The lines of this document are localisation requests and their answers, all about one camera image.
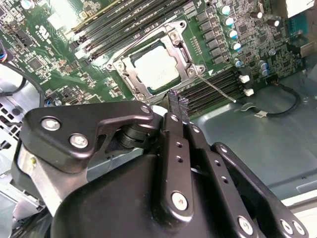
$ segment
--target black plastic arm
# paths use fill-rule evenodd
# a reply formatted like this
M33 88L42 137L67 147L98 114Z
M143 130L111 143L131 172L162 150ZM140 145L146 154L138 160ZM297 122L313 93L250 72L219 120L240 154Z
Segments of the black plastic arm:
M153 118L152 110L137 101L41 108L26 114L20 139L30 153L55 168L78 173L87 168L101 148L108 147L119 128L149 124ZM45 129L41 125L44 119L58 121L60 128ZM70 137L76 134L87 138L85 148L76 148L70 143Z

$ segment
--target gray metal surface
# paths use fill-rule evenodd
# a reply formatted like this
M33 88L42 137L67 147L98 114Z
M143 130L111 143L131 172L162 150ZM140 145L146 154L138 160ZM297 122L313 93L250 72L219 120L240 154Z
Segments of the gray metal surface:
M226 105L194 121L209 144L227 144L243 162L280 198L317 189L317 82L302 73L282 81L304 98L290 116L256 118L240 106ZM293 96L268 87L251 98L268 112L281 112Z
M87 171L63 173L36 158L24 146L21 146L17 163L31 177L52 216L66 196L87 183Z

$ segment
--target black cable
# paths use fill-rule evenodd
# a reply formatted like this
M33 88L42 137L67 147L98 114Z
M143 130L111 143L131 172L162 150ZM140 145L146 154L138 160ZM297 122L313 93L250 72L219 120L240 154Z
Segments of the black cable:
M2 92L2 93L0 93L0 97L1 96L2 97L12 96L14 93L17 93L18 91L20 91L24 87L26 81L28 81L35 87L35 89L38 91L38 93L40 95L40 107L44 107L45 94L44 94L44 91L42 90L42 88L39 86L39 84L33 78L28 76L26 73L19 70L17 67L15 67L7 62L2 62L2 64L4 66L8 67L9 69L15 71L16 73L22 75L23 79L22 79L21 85L16 90L14 90L13 92Z
M286 87L283 84L277 83L274 84L274 86L281 88L282 90L284 90L285 92L294 95L295 97L295 103L293 104L293 106L291 106L289 109L287 109L286 111L282 112L282 113L268 113L266 116L268 118L280 118L280 117L284 117L287 116L289 114L291 114L293 111L295 111L298 106L301 103L301 96L292 88Z
M284 112L281 112L281 113L267 113L266 117L267 118L281 118L281 117L287 116L287 115L291 114L293 111L295 111L298 108L298 106L300 105L300 103L301 103L301 96L294 89L289 88L289 87L287 87L287 86L285 86L283 84L274 83L273 86L278 87L278 88L282 89L283 91L294 95L295 103L289 109L287 109ZM246 104L246 102L241 100L241 99L237 100L237 103L239 103L241 105L245 105ZM257 108L256 106L250 107L249 110L253 111L255 114L258 114L259 112L262 111L261 109Z

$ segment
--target metal panel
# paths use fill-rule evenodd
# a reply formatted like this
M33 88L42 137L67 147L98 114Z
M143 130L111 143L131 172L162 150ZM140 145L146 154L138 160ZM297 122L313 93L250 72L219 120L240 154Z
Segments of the metal panel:
M302 73L283 83L304 101L290 116L259 119L229 104L195 121L209 144L227 144L280 199L317 189L317 83ZM252 100L269 112L293 103L290 95L274 87L261 90Z

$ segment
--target metal screw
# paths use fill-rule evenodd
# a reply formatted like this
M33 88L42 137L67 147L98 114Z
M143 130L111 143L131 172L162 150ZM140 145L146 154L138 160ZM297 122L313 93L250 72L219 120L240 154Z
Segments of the metal screw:
M194 75L195 71L192 68L189 68L187 73L188 73L188 75Z
M245 219L244 217L240 216L238 218L238 222L239 222L239 225L240 225L241 229L246 234L248 234L250 236L253 234L253 228L252 228L250 222L247 219Z
M170 38L171 38L172 41L176 40L177 39L177 34L175 32L172 32L170 34Z
M221 148L221 150L222 150L224 153L227 153L227 152L228 152L227 149L226 149L223 145L220 145L220 148Z
M145 113L149 114L150 110L146 106L142 106L141 110L144 111Z
M304 104L307 104L308 101L309 101L309 98L308 98L308 97L303 97L303 103L304 103Z
M301 227L301 225L299 225L299 223L296 222L296 221L293 221L293 224L294 224L294 226L295 226L295 229L298 231L298 233L304 236L304 235L305 235L305 231L304 231L304 229Z
M55 131L55 130L60 129L60 123L57 120L52 119L52 118L44 119L41 122L41 125L44 129L50 130L50 131Z
M179 119L177 118L177 116L175 116L175 115L171 115L170 116L174 121L179 121Z
M172 194L172 201L178 210L184 211L187 209L187 200L179 192L175 192Z
M88 146L88 139L81 134L72 135L69 139L69 142L72 146L75 146L79 149L83 149Z
M56 101L55 101L55 106L59 107L59 106L61 106L61 104L62 104L62 103L61 103L60 100L56 100Z
M271 49L271 50L268 52L268 55L269 55L269 56L274 56L274 55L276 55L276 49Z
M281 224L282 224L284 230L285 230L288 234L292 235L292 234L294 233L294 232L293 232L293 229L291 228L291 226L290 226L286 221L281 220Z
M199 132L200 132L199 128L198 128L198 127L196 127L195 125L193 125L193 129L194 129L194 132L197 132L197 133L199 133Z

